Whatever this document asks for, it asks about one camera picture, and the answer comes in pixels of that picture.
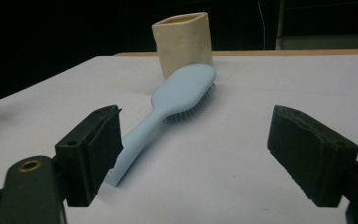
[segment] screw hole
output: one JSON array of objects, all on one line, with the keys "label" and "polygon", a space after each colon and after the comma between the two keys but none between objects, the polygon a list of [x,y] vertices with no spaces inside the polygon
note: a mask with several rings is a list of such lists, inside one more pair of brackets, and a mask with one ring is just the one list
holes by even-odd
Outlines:
[{"label": "screw hole", "polygon": [[41,165],[41,161],[27,161],[20,166],[19,170],[20,172],[30,172],[39,168]]}]

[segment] hairbrush handle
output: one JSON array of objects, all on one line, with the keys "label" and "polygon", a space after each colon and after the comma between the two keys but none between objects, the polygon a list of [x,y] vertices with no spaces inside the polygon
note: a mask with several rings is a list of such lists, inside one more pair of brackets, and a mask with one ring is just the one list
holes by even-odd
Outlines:
[{"label": "hairbrush handle", "polygon": [[145,145],[151,139],[159,124],[165,119],[163,113],[156,109],[142,120],[122,139],[123,150],[117,157],[115,167],[106,175],[105,181],[117,186]]}]

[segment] white table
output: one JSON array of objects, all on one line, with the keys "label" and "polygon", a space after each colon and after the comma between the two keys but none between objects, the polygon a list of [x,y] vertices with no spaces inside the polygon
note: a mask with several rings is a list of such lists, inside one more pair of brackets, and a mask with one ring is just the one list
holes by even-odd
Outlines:
[{"label": "white table", "polygon": [[[317,208],[267,149],[275,105],[358,144],[358,55],[214,56],[217,93],[197,119],[161,125],[120,185],[105,183],[69,223],[345,223],[348,202]],[[54,145],[93,110],[118,105],[124,135],[164,81],[157,57],[96,57],[0,100],[7,169]]]}]

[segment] ceramic cup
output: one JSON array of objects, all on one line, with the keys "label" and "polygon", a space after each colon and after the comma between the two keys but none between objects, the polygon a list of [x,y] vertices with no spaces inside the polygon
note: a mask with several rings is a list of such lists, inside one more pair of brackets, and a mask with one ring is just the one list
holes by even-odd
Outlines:
[{"label": "ceramic cup", "polygon": [[191,63],[212,66],[208,14],[192,13],[169,17],[152,25],[162,74],[168,78]]}]

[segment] brush bristles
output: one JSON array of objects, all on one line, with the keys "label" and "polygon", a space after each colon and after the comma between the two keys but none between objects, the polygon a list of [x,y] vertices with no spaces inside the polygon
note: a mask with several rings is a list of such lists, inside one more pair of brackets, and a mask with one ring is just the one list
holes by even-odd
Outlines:
[{"label": "brush bristles", "polygon": [[181,113],[168,116],[164,120],[164,122],[181,123],[183,121],[194,119],[198,114],[205,110],[205,107],[212,101],[215,92],[216,86],[213,83],[212,86],[203,94],[203,96],[195,106]]}]

